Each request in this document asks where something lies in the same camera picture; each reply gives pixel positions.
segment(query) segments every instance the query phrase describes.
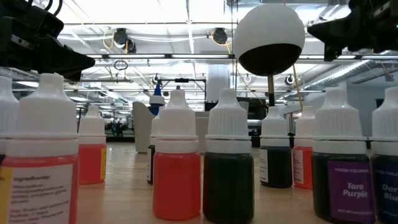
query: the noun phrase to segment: bottle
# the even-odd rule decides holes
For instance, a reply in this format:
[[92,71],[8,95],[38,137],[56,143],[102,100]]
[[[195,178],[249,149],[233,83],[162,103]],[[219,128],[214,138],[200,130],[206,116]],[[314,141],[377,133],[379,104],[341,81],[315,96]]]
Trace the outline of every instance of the bottle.
[[386,97],[373,112],[373,186],[380,222],[398,223],[398,87],[386,89]]
[[339,88],[326,91],[315,113],[313,207],[332,223],[374,223],[373,192],[359,112]]
[[19,102],[12,94],[12,80],[0,76],[0,164],[6,153],[6,139],[15,132]]
[[154,214],[188,220],[200,214],[200,155],[195,112],[185,92],[173,90],[160,112],[154,157]]
[[312,189],[312,137],[315,129],[315,112],[304,106],[296,120],[296,137],[293,154],[293,180],[296,187]]
[[63,77],[41,74],[20,100],[16,133],[0,167],[0,223],[76,223],[79,175],[76,104]]
[[97,106],[89,106],[79,125],[79,183],[97,184],[106,175],[105,120]]
[[277,106],[270,106],[262,120],[260,136],[260,182],[267,187],[292,186],[292,150],[287,135],[286,120]]
[[149,104],[149,111],[155,116],[159,113],[159,108],[165,105],[160,83],[156,84],[154,94],[149,97]]
[[154,179],[154,156],[155,156],[155,137],[157,133],[157,127],[159,125],[159,117],[160,117],[160,111],[164,108],[164,106],[161,106],[159,108],[159,113],[157,116],[152,119],[152,129],[150,130],[150,136],[149,136],[149,147],[147,151],[147,182],[148,184],[153,184],[153,179]]
[[248,114],[233,89],[210,110],[203,171],[203,214],[213,223],[250,223],[254,168]]

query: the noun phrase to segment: purple label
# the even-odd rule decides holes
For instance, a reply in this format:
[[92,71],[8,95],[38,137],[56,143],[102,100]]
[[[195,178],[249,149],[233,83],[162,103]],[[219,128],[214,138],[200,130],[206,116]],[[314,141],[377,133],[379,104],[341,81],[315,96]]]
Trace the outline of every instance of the purple label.
[[374,223],[371,169],[368,162],[328,162],[331,216]]

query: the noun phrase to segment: black bottle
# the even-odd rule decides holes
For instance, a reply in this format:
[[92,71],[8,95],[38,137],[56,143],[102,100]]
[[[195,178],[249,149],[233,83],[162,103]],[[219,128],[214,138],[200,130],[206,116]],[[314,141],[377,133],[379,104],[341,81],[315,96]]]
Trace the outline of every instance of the black bottle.
[[371,147],[376,215],[398,223],[398,87],[386,89],[383,104],[373,111]]
[[203,214],[214,223],[245,224],[254,216],[254,171],[248,114],[224,89],[210,110],[203,171]]
[[155,156],[155,145],[150,145],[147,151],[147,182],[153,184],[154,179],[154,156]]
[[332,223],[374,223],[371,168],[359,111],[342,89],[326,91],[315,113],[312,156],[313,207]]
[[277,106],[271,106],[262,120],[259,150],[260,182],[266,187],[288,188],[293,184],[292,150],[286,120]]

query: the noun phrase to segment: wooden table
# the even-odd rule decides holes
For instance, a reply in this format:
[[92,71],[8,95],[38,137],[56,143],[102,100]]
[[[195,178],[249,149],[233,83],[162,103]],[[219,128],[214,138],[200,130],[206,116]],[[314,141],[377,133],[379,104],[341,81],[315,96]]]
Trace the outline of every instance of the wooden table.
[[[173,223],[152,213],[152,186],[146,181],[147,155],[133,144],[109,143],[105,183],[82,185],[78,224]],[[254,149],[255,211],[253,223],[321,224],[312,209],[312,191],[272,189],[260,185],[258,149]],[[179,223],[210,223],[203,215]]]

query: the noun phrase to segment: ceiling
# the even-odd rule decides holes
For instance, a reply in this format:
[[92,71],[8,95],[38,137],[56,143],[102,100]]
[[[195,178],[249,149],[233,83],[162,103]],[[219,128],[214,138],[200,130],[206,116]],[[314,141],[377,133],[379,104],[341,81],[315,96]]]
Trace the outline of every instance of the ceiling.
[[[137,46],[138,54],[233,54],[233,31],[239,22],[252,8],[264,3],[281,4],[282,0],[63,0],[63,7],[57,16],[65,28],[58,39],[61,43],[82,54],[123,54],[112,43],[113,32],[117,28],[126,28],[130,38]],[[57,8],[54,0],[51,12]],[[301,18],[303,25],[317,21],[325,9],[328,19],[333,20],[349,14],[347,5],[330,6],[328,0],[286,0]],[[48,0],[35,0],[34,4],[45,7]],[[216,44],[211,33],[217,27],[225,29],[228,36],[228,48]],[[302,55],[323,55],[322,42],[306,36]],[[231,72],[231,87],[234,87],[231,60],[195,60],[195,59],[126,59],[129,66],[119,72],[112,63],[114,60],[97,60],[96,66],[83,71],[82,80],[92,82],[66,83],[65,88],[72,89],[115,89],[134,90],[132,92],[108,92],[101,94],[94,91],[72,92],[68,94],[78,97],[74,100],[81,103],[122,103],[127,106],[133,101],[149,102],[147,93],[143,90],[153,90],[152,78],[157,75],[161,79],[168,78],[196,78],[205,79],[208,65],[214,63],[227,64]],[[325,63],[320,60],[302,60],[295,64],[300,86],[305,86],[322,74],[341,66],[340,63]],[[253,97],[245,90],[266,90],[267,78],[250,74],[238,64],[237,87],[238,95]],[[294,73],[293,68],[274,77],[276,90],[294,90],[294,86],[284,83],[285,77]],[[187,90],[187,98],[195,110],[203,109],[205,94],[203,82],[178,84],[170,82],[164,91],[170,91],[181,85]],[[34,87],[31,83],[15,83],[14,88]]]

